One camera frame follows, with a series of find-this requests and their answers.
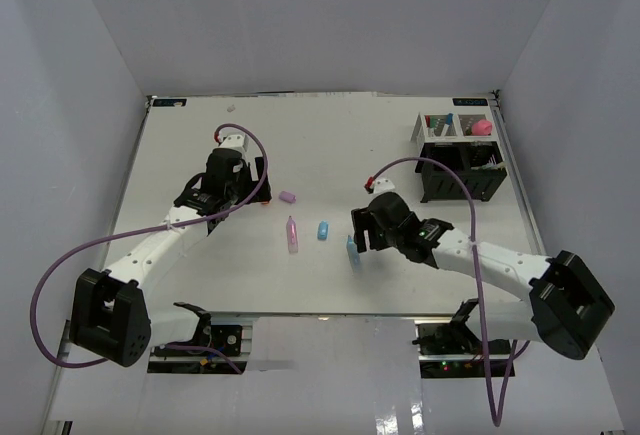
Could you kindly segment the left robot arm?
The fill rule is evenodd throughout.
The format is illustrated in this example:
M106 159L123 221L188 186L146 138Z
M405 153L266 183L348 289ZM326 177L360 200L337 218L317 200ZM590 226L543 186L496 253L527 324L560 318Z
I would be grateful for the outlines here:
M241 202L269 200L265 159L246 159L248 141L234 133L214 148L204 172L192 177L148 235L105 270L86 270L77 280L69 328L71 343L120 366L135 364L149 347L182 346L199 354L211 342L203 309L176 302L152 307L152 296L181 257L205 240Z

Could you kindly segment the blue stubby highlighter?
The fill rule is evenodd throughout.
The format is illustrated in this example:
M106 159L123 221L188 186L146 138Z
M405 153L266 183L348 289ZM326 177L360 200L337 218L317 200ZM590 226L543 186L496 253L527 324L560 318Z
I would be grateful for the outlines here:
M358 252L357 244L351 235L347 236L346 250L352 269L358 270L361 267L360 254Z

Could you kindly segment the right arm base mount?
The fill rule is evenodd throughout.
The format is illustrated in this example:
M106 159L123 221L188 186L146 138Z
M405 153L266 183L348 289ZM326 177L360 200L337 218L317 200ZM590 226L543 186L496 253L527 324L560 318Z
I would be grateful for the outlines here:
M449 322L418 321L412 344L418 350L422 379L480 379L485 376L481 341L473 334L456 332Z

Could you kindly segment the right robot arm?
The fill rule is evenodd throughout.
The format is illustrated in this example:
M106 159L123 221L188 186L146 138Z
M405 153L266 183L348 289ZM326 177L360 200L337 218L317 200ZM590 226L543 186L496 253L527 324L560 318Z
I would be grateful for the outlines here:
M615 305L584 261L561 251L555 257L473 243L451 223L419 218L394 192L379 194L351 212L358 252L394 248L407 260L480 279L512 296L489 306L464 302L451 320L451 339L472 354L488 338L534 341L582 360L615 312Z

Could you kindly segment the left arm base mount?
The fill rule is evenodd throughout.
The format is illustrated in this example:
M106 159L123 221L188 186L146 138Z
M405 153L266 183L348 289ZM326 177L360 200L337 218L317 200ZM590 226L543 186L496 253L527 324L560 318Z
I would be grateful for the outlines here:
M197 342L177 345L204 346L208 350L175 350L156 347L151 351L147 372L174 375L240 375L249 360L251 324L211 325Z

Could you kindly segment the blue capped marker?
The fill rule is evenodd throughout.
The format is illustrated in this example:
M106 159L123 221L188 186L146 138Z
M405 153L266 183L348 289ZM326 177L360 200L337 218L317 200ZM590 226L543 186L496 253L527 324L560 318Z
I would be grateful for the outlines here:
M448 134L451 126L453 125L453 117L454 114L453 113L449 113L446 115L443 124L441 126L441 131L440 131L440 136L444 137Z

